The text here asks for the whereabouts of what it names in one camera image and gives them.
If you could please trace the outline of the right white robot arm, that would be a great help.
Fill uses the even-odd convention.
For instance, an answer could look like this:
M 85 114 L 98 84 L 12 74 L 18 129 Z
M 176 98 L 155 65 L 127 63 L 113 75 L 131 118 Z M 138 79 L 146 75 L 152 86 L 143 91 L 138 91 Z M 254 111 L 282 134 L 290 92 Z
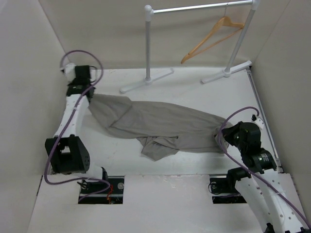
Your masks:
M 228 171 L 226 188 L 242 195 L 264 233 L 309 233 L 311 228 L 303 225 L 303 215 L 286 198 L 276 163 L 260 139 L 261 130 L 255 123 L 221 127 L 219 143 L 236 147 L 243 161 L 239 168 Z

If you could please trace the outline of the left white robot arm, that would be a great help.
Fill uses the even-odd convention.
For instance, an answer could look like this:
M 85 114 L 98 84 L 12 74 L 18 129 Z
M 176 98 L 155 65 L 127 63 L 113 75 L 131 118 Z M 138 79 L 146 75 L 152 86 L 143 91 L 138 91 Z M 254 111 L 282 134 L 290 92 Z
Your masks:
M 103 167 L 96 167 L 91 163 L 89 152 L 80 138 L 82 121 L 97 82 L 92 80 L 93 70 L 96 70 L 93 66 L 77 66 L 73 63 L 61 68 L 68 81 L 66 106 L 56 133 L 45 141 L 48 160 L 44 180 L 47 184 L 54 184 L 48 178 L 50 170 L 55 174 L 74 174 L 77 178 L 72 180 L 82 189 L 89 189 L 92 183 L 96 193 L 102 194 L 110 188 L 107 172 Z

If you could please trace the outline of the grey trousers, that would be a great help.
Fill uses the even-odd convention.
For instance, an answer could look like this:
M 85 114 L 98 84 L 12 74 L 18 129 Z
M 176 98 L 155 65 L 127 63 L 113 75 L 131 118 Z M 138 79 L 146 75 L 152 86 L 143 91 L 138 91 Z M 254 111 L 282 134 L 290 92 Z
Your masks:
M 128 97 L 96 94 L 89 110 L 106 132 L 137 139 L 141 153 L 153 161 L 177 154 L 221 153 L 217 136 L 224 118 L 166 102 L 132 101 Z

